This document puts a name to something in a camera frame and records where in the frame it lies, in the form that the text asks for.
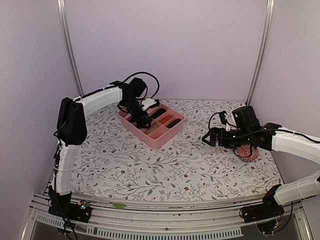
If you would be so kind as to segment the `pink divided storage box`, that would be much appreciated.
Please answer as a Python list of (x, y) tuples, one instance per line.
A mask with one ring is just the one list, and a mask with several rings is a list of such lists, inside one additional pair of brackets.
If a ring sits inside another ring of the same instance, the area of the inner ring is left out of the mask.
[(132, 122), (129, 113), (118, 112), (123, 127), (152, 149), (159, 149), (183, 128), (184, 115), (163, 103), (158, 107), (148, 109), (147, 113), (151, 117), (151, 126), (138, 128), (138, 124)]

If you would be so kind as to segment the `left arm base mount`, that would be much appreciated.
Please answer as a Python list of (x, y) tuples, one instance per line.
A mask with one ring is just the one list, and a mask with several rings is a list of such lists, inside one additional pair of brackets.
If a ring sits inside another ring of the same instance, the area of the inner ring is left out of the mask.
[(82, 209), (77, 203), (71, 203), (71, 194), (51, 195), (50, 200), (49, 214), (82, 223), (89, 222), (92, 208), (88, 206)]

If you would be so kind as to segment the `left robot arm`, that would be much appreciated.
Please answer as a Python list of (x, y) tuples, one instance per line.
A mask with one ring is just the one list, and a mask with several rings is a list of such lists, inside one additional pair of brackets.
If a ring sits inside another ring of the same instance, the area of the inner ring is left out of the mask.
[(71, 176), (76, 154), (80, 145), (87, 138), (86, 118), (90, 114), (112, 104), (131, 116), (136, 126), (150, 128), (152, 118), (148, 109), (160, 105), (160, 101), (152, 95), (147, 96), (147, 84), (133, 73), (123, 81), (113, 81), (76, 98), (64, 98), (60, 103), (57, 120), (57, 148), (54, 154), (52, 189), (62, 197), (71, 196)]

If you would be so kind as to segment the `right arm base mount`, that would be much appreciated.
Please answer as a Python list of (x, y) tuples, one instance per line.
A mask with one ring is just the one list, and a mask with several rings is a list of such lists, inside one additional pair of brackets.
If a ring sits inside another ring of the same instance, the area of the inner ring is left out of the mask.
[(279, 205), (274, 198), (276, 190), (280, 186), (281, 184), (273, 186), (262, 198), (262, 203), (245, 205), (239, 210), (239, 216), (245, 223), (274, 218), (269, 222), (263, 222), (257, 225), (258, 231), (264, 235), (271, 235), (276, 232), (285, 213), (284, 208)]

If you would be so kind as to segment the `khaki underwear cream waistband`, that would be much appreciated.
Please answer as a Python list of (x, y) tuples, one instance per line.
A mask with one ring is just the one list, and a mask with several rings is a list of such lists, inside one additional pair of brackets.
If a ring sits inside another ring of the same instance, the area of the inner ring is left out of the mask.
[(157, 122), (154, 122), (150, 128), (143, 128), (141, 131), (144, 132), (146, 135), (151, 134), (154, 132), (156, 129), (158, 129), (160, 125)]

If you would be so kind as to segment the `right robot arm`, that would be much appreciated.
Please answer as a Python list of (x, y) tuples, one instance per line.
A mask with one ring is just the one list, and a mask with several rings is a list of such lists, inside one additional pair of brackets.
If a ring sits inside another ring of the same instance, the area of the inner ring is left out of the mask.
[[(320, 163), (320, 139), (283, 127), (277, 123), (261, 125), (252, 106), (237, 108), (231, 113), (229, 123), (225, 111), (218, 112), (223, 127), (208, 127), (202, 141), (211, 146), (220, 146), (235, 150), (249, 146), (249, 153), (254, 148), (269, 152), (283, 153)], [(258, 213), (262, 218), (269, 218), (278, 207), (297, 200), (304, 200), (320, 194), (320, 172), (302, 177), (296, 181), (273, 186), (263, 197)]]

